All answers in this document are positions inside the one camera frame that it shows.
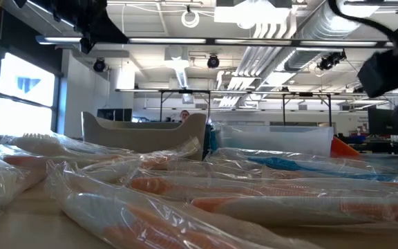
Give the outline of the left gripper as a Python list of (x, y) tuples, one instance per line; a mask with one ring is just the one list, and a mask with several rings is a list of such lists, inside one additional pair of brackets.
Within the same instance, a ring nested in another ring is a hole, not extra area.
[[(34, 6), (52, 14), (44, 4), (31, 0), (14, 0), (19, 9), (25, 5)], [(89, 54), (96, 42), (126, 44), (128, 37), (112, 22), (107, 10), (107, 0), (53, 0), (54, 17), (68, 21), (75, 32), (82, 34), (80, 51)]]

